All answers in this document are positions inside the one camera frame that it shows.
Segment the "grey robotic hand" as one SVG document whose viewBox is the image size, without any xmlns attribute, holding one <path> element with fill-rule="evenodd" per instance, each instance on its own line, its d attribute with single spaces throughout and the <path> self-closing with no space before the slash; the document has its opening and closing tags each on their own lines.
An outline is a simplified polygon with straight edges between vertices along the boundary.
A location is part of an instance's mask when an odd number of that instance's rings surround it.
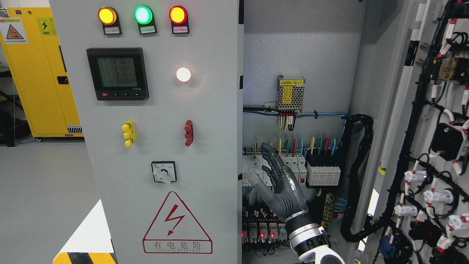
<svg viewBox="0 0 469 264">
<path fill-rule="evenodd" d="M 261 149 L 263 159 L 268 162 L 262 169 L 270 177 L 273 190 L 252 170 L 247 173 L 248 180 L 279 220 L 288 224 L 293 218 L 308 213 L 305 196 L 292 169 L 284 164 L 276 149 L 265 142 Z"/>
</svg>

